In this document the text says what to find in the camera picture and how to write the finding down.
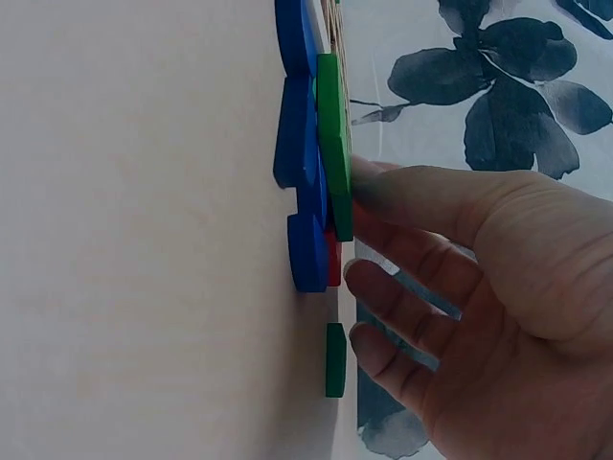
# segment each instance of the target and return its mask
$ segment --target leaf print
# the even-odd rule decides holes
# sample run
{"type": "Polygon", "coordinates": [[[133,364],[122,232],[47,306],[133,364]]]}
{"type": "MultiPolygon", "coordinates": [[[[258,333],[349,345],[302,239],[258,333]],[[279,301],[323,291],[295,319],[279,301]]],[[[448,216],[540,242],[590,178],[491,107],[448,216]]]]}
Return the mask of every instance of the leaf print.
{"type": "Polygon", "coordinates": [[[445,48],[400,57],[388,79],[390,90],[410,105],[452,105],[489,86],[481,57],[445,48]]]}
{"type": "Polygon", "coordinates": [[[477,171],[529,170],[554,179],[579,168],[579,156],[533,89],[501,75],[466,116],[466,162],[477,171]]]}
{"type": "Polygon", "coordinates": [[[373,122],[394,122],[400,116],[402,110],[409,105],[409,103],[402,103],[400,105],[381,107],[379,110],[375,110],[374,112],[368,113],[358,120],[353,120],[352,125],[357,127],[359,125],[365,125],[367,123],[373,122]]]}
{"type": "Polygon", "coordinates": [[[539,90],[557,120],[577,134],[591,134],[613,120],[608,103],[582,84],[556,80],[543,84],[539,90]]]}
{"type": "Polygon", "coordinates": [[[439,0],[439,13],[458,35],[476,31],[489,12],[490,0],[439,0]]]}
{"type": "Polygon", "coordinates": [[[505,72],[525,81],[551,81],[577,64],[575,46],[553,22],[520,17],[492,24],[479,50],[505,72]]]}
{"type": "Polygon", "coordinates": [[[600,19],[610,21],[613,19],[613,2],[611,0],[578,0],[586,10],[600,19]]]}
{"type": "Polygon", "coordinates": [[[556,0],[556,4],[574,17],[588,31],[605,40],[613,40],[613,34],[596,17],[581,7],[576,0],[556,0]]]}

